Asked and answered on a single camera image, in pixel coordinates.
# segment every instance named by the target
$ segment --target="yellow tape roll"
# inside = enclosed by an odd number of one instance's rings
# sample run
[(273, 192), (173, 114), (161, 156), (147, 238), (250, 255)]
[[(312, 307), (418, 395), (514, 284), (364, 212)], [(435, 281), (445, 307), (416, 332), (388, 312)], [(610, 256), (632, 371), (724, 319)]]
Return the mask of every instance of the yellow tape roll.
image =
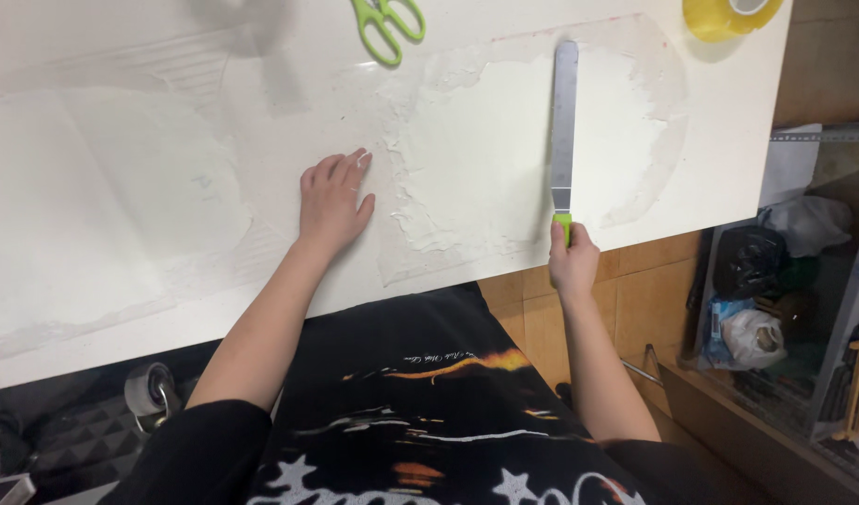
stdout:
[(766, 26), (782, 0), (682, 0), (688, 29), (705, 42), (721, 42)]

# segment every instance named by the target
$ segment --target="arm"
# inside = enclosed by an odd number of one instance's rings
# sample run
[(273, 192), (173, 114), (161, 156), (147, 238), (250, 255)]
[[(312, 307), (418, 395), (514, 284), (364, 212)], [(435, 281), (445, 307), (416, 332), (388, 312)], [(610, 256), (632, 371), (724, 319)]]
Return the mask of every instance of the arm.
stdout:
[(660, 442), (654, 419), (623, 368), (592, 298), (600, 251), (579, 223), (570, 225), (569, 249), (563, 235), (561, 224), (551, 225), (549, 268), (563, 307), (577, 414), (599, 443)]
[(302, 175), (300, 236), (211, 357), (187, 407), (245, 400), (271, 411), (299, 345), (305, 314), (330, 261), (364, 231), (373, 213), (358, 187), (370, 155), (324, 159)]

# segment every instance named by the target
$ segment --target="flame graphic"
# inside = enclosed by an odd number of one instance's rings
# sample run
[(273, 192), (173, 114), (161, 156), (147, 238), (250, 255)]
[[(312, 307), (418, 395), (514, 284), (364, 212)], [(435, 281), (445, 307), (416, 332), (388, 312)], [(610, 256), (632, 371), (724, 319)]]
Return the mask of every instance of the flame graphic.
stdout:
[(432, 384), (435, 384), (436, 377), (438, 375), (450, 374), (452, 372), (460, 370), (461, 368), (466, 368), (469, 365), (480, 365), (481, 367), (486, 368), (500, 368), (503, 370), (507, 370), (508, 372), (513, 372), (514, 370), (520, 368), (530, 367), (532, 366), (532, 363), (529, 362), (529, 360), (520, 350), (510, 349), (498, 354), (490, 354), (485, 358), (467, 358), (466, 360), (460, 360), (449, 367), (438, 368), (435, 370), (430, 370), (428, 372), (420, 372), (415, 374), (392, 373), (386, 374), (386, 376), (409, 379), (421, 379), (429, 377), (430, 382)]

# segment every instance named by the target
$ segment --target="star print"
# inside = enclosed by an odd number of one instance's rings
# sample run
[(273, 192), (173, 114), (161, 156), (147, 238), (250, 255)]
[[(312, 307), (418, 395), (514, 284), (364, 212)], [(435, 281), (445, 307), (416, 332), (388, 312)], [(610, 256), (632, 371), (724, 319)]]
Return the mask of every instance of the star print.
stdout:
[(302, 477), (307, 476), (317, 469), (316, 466), (305, 464), (304, 454), (302, 454), (302, 456), (292, 465), (289, 465), (289, 463), (283, 463), (282, 461), (279, 461), (277, 465), (279, 466), (281, 475), (276, 481), (267, 483), (267, 486), (270, 488), (289, 486), (292, 490), (301, 489), (303, 488)]
[(495, 494), (500, 494), (508, 499), (509, 505), (519, 505), (521, 499), (532, 499), (537, 501), (538, 497), (526, 487), (526, 481), (529, 480), (529, 474), (514, 476), (506, 469), (501, 469), (501, 476), (504, 482), (493, 487), (491, 490)]

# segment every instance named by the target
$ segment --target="black plastic bag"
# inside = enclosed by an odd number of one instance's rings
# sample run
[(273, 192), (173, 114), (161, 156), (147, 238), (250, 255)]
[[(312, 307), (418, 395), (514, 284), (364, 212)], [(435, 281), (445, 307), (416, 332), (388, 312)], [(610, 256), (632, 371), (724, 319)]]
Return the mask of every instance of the black plastic bag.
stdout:
[(722, 300), (744, 300), (778, 285), (785, 239), (760, 226), (741, 226), (722, 233), (716, 248), (713, 288)]

